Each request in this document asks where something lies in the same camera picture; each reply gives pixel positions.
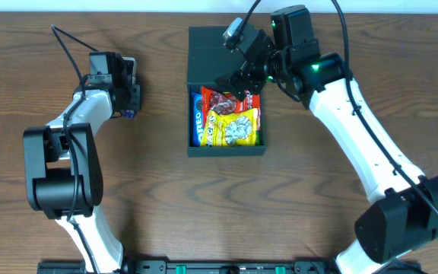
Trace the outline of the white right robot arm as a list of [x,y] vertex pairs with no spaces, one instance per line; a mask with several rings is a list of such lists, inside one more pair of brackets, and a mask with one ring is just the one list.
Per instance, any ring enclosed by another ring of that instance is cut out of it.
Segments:
[[294,5],[271,14],[272,34],[237,18],[224,45],[239,65],[219,77],[238,99],[273,82],[317,118],[357,172],[368,210],[355,240],[335,258],[339,273],[377,273],[438,238],[438,176],[426,177],[389,137],[364,100],[348,53],[321,53],[310,13]]

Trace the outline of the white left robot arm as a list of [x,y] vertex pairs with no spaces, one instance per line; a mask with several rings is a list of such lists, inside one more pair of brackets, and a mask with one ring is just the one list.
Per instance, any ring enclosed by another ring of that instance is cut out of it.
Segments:
[[94,137],[116,114],[133,118],[141,109],[137,62],[115,52],[92,52],[90,73],[71,103],[44,126],[24,131],[27,201],[66,230],[83,256],[80,266],[42,264],[40,271],[133,273],[104,215],[103,175]]

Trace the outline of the black gift box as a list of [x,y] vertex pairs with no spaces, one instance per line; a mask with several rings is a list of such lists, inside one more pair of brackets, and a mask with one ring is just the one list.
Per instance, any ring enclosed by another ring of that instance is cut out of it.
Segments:
[[233,157],[233,156],[262,156],[267,146],[264,131],[259,131],[260,141],[255,146],[226,146],[201,147],[193,142],[197,129],[197,110],[193,95],[202,92],[202,88],[215,91],[226,91],[215,82],[216,78],[233,70],[243,60],[241,53],[232,53],[224,46],[223,32],[225,26],[190,27],[189,54],[187,72],[188,95],[188,148],[189,157]]

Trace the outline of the red dried fruit bag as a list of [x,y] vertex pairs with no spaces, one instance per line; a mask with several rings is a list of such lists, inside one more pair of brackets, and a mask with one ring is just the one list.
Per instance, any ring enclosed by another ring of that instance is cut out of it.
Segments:
[[245,127],[249,132],[252,128],[247,124],[250,121],[248,116],[243,117],[243,113],[256,109],[256,130],[261,129],[261,110],[260,110],[260,96],[252,95],[248,91],[246,92],[246,98],[244,100],[238,100],[230,92],[221,93],[219,91],[212,90],[210,88],[201,88],[202,92],[202,113],[203,122],[202,130],[206,132],[206,123],[208,113],[212,110],[219,116],[229,116],[227,118],[227,125],[234,123],[236,128]]

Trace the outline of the blue Oreo cookie pack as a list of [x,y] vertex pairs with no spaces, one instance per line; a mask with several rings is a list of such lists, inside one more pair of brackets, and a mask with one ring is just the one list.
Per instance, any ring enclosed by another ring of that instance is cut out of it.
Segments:
[[201,145],[204,133],[204,115],[202,105],[202,95],[192,92],[192,145],[198,147]]

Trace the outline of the dark blue chocolate bar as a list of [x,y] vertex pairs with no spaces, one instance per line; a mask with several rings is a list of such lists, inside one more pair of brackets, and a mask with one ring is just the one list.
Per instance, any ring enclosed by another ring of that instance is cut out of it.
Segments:
[[125,118],[133,119],[136,115],[136,112],[134,110],[122,110],[121,114]]

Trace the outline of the yellow sunflower seed bag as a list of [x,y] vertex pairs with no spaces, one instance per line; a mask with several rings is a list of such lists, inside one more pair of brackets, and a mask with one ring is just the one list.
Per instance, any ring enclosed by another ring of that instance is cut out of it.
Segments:
[[260,109],[220,115],[210,110],[201,147],[256,146],[259,144]]

